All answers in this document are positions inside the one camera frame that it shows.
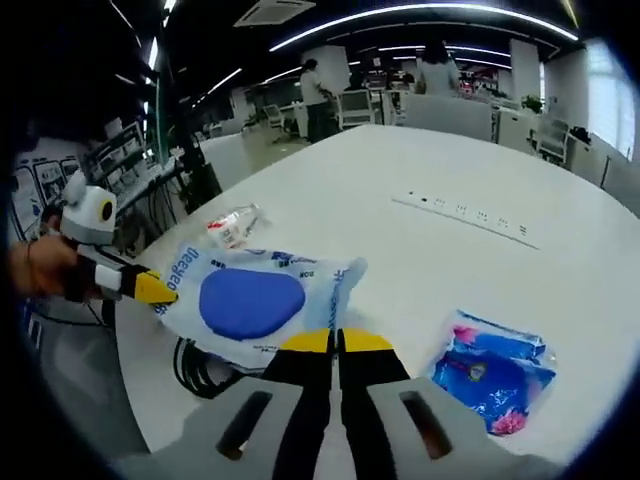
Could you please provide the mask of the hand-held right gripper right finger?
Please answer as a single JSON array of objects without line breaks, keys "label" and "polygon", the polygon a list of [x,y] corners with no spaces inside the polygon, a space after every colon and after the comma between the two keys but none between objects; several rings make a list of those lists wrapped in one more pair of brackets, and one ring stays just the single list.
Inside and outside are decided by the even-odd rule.
[{"label": "hand-held right gripper right finger", "polygon": [[341,418],[359,479],[552,479],[553,463],[491,440],[483,419],[411,377],[383,337],[337,333]]}]

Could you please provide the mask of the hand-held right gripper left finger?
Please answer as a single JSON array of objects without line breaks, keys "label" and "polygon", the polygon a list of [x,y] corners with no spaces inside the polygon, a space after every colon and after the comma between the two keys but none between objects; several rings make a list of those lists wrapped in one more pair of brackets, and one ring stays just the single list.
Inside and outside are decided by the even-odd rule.
[{"label": "hand-held right gripper left finger", "polygon": [[117,462],[123,479],[310,479],[329,419],[333,333],[285,341],[260,377],[244,377],[191,413],[182,435]]}]

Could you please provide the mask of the person's left hand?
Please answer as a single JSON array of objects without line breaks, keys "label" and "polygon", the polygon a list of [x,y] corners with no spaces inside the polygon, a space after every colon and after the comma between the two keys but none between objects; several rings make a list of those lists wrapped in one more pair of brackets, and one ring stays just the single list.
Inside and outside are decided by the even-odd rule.
[{"label": "person's left hand", "polygon": [[65,295],[68,274],[77,266],[77,253],[59,235],[42,236],[26,250],[29,296]]}]

